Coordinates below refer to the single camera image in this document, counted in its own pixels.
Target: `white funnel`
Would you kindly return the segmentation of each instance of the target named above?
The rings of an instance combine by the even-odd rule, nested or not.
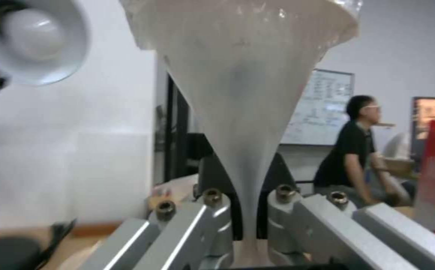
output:
[[[255,248],[264,177],[312,69],[354,37],[360,0],[121,0],[155,48],[238,193]]]

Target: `brass nut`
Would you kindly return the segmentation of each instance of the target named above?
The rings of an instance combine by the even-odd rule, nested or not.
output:
[[[209,207],[215,207],[222,202],[222,193],[216,188],[209,188],[202,194],[204,197],[204,204]]]
[[[276,188],[276,200],[282,204],[289,203],[297,191],[296,188],[288,184],[280,184]]]
[[[345,192],[333,191],[327,195],[327,200],[339,207],[341,210],[348,205],[349,198]]]
[[[176,214],[176,205],[173,201],[162,201],[156,207],[156,217],[159,221],[168,222],[174,214]]]

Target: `silver metal bar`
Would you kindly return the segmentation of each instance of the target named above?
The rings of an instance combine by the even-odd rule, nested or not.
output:
[[[352,270],[416,269],[321,195],[296,202],[285,227],[314,263],[332,260]]]
[[[130,270],[158,237],[155,224],[140,219],[124,222],[79,270]]]
[[[354,212],[361,226],[420,269],[435,269],[435,234],[392,209],[378,204]]]
[[[134,270],[197,270],[216,235],[213,212],[183,203]]]

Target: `computer screen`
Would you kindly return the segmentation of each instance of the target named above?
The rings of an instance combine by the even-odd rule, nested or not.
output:
[[[429,124],[435,120],[435,97],[413,99],[411,157],[419,163],[424,154]]]

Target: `machine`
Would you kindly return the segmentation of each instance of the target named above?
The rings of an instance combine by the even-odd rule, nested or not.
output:
[[[208,189],[195,202],[161,202],[129,219],[80,270],[227,269],[231,205]],[[435,234],[385,204],[350,211],[345,193],[304,198],[280,185],[267,197],[268,269],[435,269]]]

